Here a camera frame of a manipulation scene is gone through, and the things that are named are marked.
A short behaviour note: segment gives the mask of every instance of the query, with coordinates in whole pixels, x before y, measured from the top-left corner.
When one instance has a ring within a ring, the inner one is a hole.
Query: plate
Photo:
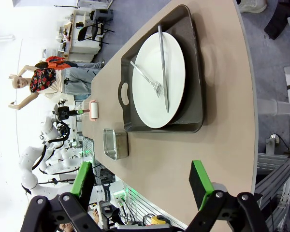
[[[140,119],[151,128],[165,126],[174,117],[185,87],[185,61],[176,39],[163,32],[163,48],[168,78],[169,112],[163,91],[157,97],[153,87],[133,69],[132,94]],[[158,81],[163,90],[162,62],[159,34],[151,35],[142,45],[135,61],[136,66],[153,82]]]

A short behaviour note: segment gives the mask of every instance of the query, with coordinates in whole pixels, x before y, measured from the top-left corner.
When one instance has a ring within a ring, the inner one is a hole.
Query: tray
[[[159,24],[162,26],[162,31],[174,36],[183,51],[186,66],[186,82],[182,101],[173,119],[164,127],[153,129],[142,122],[135,109],[132,94],[133,67],[130,65],[130,60],[135,62],[141,46],[149,36],[158,32]],[[148,31],[121,58],[121,81],[118,87],[118,100],[123,110],[125,131],[166,133],[197,132],[204,121],[202,73],[200,48],[190,10],[185,5],[179,5]],[[121,97],[121,89],[124,83],[128,84],[128,105],[123,103]]]

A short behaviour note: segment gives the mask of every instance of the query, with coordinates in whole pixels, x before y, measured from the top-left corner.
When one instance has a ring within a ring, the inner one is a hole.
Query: orange jacket
[[[70,65],[63,63],[64,57],[49,57],[46,59],[46,62],[48,63],[48,68],[50,69],[62,70],[71,67]]]

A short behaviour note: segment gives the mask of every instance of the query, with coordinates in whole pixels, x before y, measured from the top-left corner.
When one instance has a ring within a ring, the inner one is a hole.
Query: screw
[[[243,199],[244,201],[246,201],[246,200],[248,199],[248,196],[245,194],[245,195],[242,196],[242,199]]]
[[[223,193],[222,192],[216,193],[216,197],[221,198],[222,196],[223,196]]]
[[[67,201],[68,199],[70,199],[70,197],[68,195],[63,196],[64,201]]]

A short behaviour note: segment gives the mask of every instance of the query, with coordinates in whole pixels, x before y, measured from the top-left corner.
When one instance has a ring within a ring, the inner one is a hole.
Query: fork
[[[130,61],[130,64],[137,70],[137,72],[142,75],[145,80],[152,85],[152,87],[154,88],[154,91],[156,92],[157,97],[159,97],[160,93],[161,93],[161,84],[158,81],[152,82],[151,80],[149,80],[145,74],[132,62],[132,60]]]

